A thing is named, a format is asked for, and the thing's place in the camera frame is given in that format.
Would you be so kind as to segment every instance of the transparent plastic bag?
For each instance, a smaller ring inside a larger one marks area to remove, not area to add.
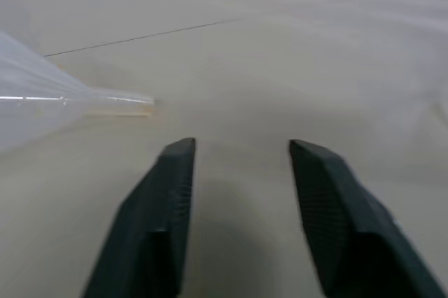
[[[153,99],[95,89],[0,32],[0,152],[90,115],[151,114]]]

